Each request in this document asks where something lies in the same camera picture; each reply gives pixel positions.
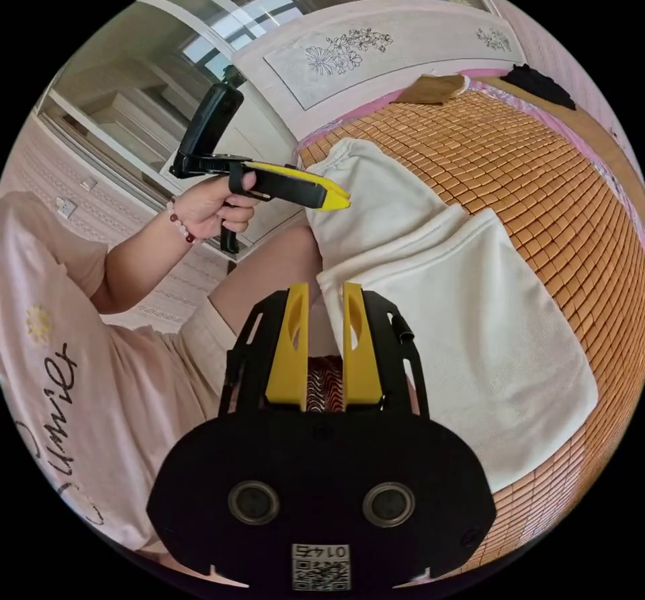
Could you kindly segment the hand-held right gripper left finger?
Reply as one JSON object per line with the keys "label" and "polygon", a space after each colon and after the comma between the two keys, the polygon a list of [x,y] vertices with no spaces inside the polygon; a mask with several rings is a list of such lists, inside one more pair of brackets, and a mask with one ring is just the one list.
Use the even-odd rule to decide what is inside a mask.
{"label": "hand-held right gripper left finger", "polygon": [[308,383],[308,284],[290,287],[265,389],[267,402],[306,410]]}

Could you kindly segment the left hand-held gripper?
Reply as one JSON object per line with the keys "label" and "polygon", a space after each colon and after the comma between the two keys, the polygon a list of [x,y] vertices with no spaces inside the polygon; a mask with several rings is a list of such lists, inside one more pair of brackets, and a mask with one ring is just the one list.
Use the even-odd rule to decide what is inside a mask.
{"label": "left hand-held gripper", "polygon": [[178,179],[203,175],[228,176],[234,193],[241,194],[243,175],[254,172],[250,194],[261,202],[281,199],[317,212],[334,212],[351,206],[348,191],[334,181],[298,168],[253,161],[236,155],[185,155],[178,153],[170,173]]}

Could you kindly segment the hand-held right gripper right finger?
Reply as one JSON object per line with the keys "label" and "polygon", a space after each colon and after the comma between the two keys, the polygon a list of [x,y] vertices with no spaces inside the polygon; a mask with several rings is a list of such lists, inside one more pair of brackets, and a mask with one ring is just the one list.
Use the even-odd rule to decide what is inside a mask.
{"label": "hand-held right gripper right finger", "polygon": [[343,400],[346,410],[381,403],[383,392],[362,288],[343,286]]}

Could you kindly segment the person's left hand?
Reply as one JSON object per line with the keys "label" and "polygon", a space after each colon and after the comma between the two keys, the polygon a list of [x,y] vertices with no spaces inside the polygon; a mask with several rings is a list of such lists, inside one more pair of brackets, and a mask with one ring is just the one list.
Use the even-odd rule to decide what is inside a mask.
{"label": "person's left hand", "polygon": [[222,231],[244,232],[259,203],[250,194],[254,172],[243,175],[242,193],[234,193],[229,177],[203,180],[168,203],[170,220],[189,243],[217,237]]}

